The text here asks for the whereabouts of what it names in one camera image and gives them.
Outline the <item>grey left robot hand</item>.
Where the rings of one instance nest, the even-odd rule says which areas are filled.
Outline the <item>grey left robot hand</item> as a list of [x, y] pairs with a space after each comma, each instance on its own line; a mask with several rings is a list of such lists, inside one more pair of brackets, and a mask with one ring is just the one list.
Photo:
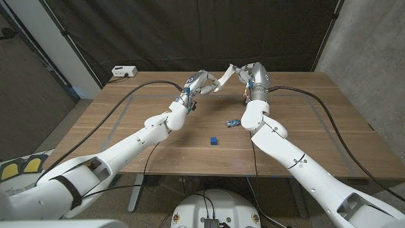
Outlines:
[[186, 80], [183, 92], [190, 96], [195, 96], [197, 93], [203, 96], [219, 89], [220, 86], [216, 77], [205, 70], [200, 70]]

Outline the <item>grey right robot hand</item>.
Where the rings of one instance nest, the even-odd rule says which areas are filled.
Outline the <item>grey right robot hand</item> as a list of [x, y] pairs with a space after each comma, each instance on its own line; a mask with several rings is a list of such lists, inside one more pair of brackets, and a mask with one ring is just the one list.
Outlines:
[[250, 63], [241, 68], [235, 67], [235, 72], [244, 84], [251, 82], [253, 86], [261, 86], [265, 90], [271, 87], [270, 77], [260, 62]]

